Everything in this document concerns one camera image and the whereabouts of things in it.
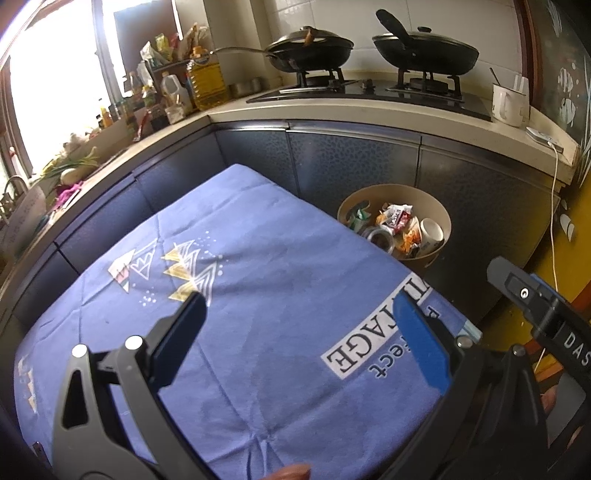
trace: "metal container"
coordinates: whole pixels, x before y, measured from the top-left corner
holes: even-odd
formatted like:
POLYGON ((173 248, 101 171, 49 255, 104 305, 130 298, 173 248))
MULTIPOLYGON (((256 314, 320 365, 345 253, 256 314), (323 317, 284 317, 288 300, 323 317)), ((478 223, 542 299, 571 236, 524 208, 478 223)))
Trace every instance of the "metal container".
POLYGON ((262 90, 262 82, 260 77, 255 77, 252 80, 245 82, 233 83, 229 86, 230 95, 232 98, 242 98, 254 93, 259 93, 262 90))

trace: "black pan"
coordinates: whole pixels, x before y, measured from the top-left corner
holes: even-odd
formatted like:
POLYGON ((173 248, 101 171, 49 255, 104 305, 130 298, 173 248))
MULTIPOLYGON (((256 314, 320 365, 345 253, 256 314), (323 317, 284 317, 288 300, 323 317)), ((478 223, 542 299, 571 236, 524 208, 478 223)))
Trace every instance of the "black pan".
POLYGON ((464 75, 474 68, 479 55, 474 47, 431 33, 427 27, 419 27, 418 32, 407 32, 386 10, 378 10, 376 16, 390 33, 377 35, 372 40, 391 65, 403 70, 443 75, 464 75))
POLYGON ((265 50, 246 47, 225 47, 213 53, 233 51, 250 51, 262 53, 269 58, 271 64, 282 72, 297 73, 313 70, 336 70, 349 59, 353 50, 353 42, 346 38, 313 27, 302 27, 300 30, 281 37, 265 50))

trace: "kitchen cabinet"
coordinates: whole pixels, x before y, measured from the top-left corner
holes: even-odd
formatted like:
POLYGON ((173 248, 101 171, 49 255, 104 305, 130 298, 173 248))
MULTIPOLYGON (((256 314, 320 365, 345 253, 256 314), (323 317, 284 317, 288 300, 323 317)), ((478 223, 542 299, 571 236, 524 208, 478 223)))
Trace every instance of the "kitchen cabinet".
POLYGON ((82 212, 56 243, 72 267, 82 273, 153 214, 138 183, 127 177, 82 212))
POLYGON ((414 185, 418 134, 389 129, 388 138, 362 126, 343 131, 335 125, 340 130, 334 134, 327 130, 331 125, 318 127, 300 123, 288 131, 302 199, 336 217, 355 190, 377 183, 414 185))
POLYGON ((137 174, 136 180, 152 210, 159 212, 225 167, 216 137, 211 133, 137 174))
POLYGON ((11 316, 0 335, 0 402, 15 425, 18 425, 18 418, 14 404, 14 358, 27 330, 11 316))
MULTIPOLYGON (((79 245, 82 251, 86 247, 85 244, 79 245)), ((39 261, 40 265, 36 265, 33 269, 37 270, 34 276, 23 282, 24 290, 13 310, 24 331, 28 331, 78 278, 76 270, 55 247, 52 246, 46 253, 49 253, 47 260, 42 258, 39 261)))
POLYGON ((548 227, 551 179, 539 173, 475 147, 423 137, 417 187, 452 219, 449 242, 425 279, 475 323, 501 297, 486 280, 490 261, 501 255, 525 266, 548 227))
POLYGON ((245 165, 298 195, 285 127, 256 124, 222 128, 216 137, 228 166, 245 165))

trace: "ceramic mug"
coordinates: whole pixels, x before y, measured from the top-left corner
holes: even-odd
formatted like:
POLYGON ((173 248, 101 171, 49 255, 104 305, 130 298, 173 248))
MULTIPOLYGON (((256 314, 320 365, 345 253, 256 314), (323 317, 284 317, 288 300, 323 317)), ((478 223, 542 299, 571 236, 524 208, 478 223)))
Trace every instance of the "ceramic mug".
POLYGON ((529 99, 524 93, 497 84, 493 85, 492 115, 497 120, 512 127, 520 127, 528 104, 529 99))

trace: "white wall tile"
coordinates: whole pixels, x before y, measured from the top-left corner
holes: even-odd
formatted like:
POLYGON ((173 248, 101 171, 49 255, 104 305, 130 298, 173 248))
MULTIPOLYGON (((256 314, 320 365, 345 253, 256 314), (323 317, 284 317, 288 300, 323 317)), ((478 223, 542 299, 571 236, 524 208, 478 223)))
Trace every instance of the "white wall tile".
POLYGON ((375 16, 380 8, 410 28, 406 0, 312 0, 311 5, 316 28, 348 38, 355 48, 373 48, 371 38, 387 32, 375 16))
POLYGON ((364 72, 395 72, 375 48, 359 48, 351 52, 347 63, 343 65, 343 70, 361 70, 364 72))
POLYGON ((310 0, 265 0, 265 8, 269 13, 278 12, 294 5, 305 4, 310 0))
POLYGON ((499 67, 498 65, 492 65, 482 60, 478 60, 474 68, 461 77, 461 82, 481 86, 482 90, 486 92, 486 96, 492 99, 492 84, 495 79, 490 71, 491 67, 495 71, 501 85, 513 88, 515 75, 519 72, 499 67))
POLYGON ((520 71, 515 8, 492 0, 408 0, 413 27, 425 26, 480 51, 480 60, 520 71))
POLYGON ((269 27, 274 41, 306 25, 315 26, 310 3, 294 5, 269 14, 269 27))

